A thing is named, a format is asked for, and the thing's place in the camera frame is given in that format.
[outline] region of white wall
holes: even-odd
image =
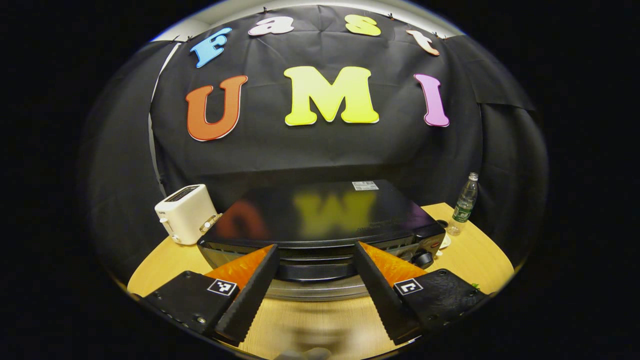
[[[211,26],[200,20],[196,19],[185,19],[176,25],[168,28],[151,41],[160,41],[160,40],[173,40],[175,37],[176,40],[186,41],[187,37],[198,35],[204,31],[207,31]]]
[[[349,2],[348,0],[274,0],[266,3],[264,0],[226,0],[179,22],[153,39],[153,41],[173,40],[177,35],[180,36],[176,40],[185,41],[188,36],[199,35],[226,22],[261,12],[263,6],[266,6],[268,10],[301,5],[348,6],[383,15],[393,13],[395,19],[407,22],[429,33],[437,32],[441,38],[463,34],[455,25],[422,7],[404,0],[358,0],[354,2]]]

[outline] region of wooden table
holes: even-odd
[[[446,221],[453,213],[444,203],[422,208],[434,219]],[[500,248],[471,222],[460,235],[449,237],[451,244],[442,249],[428,272],[449,269],[470,284],[478,283],[487,294],[500,290],[514,274]],[[196,245],[179,245],[167,237],[142,261],[127,289],[144,297],[185,270],[205,274],[212,268]],[[341,360],[372,357],[400,346],[389,340],[366,296],[327,302],[265,298],[245,341],[236,349],[273,359],[285,350],[324,347],[331,350],[331,360]]]

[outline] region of white toaster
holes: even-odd
[[[181,188],[155,207],[171,238],[182,245],[193,245],[208,230],[207,221],[217,215],[204,184]]]

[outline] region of plastic bottle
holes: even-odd
[[[478,174],[472,172],[469,174],[469,180],[462,188],[453,216],[447,226],[447,233],[458,235],[467,224],[471,210],[474,208],[476,198],[478,196]]]

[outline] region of blue letter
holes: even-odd
[[[195,51],[196,55],[198,55],[198,63],[196,64],[196,67],[203,67],[206,63],[222,53],[222,50],[224,49],[217,49],[216,46],[222,46],[227,42],[225,34],[230,31],[231,28],[224,28],[191,48],[191,51]]]

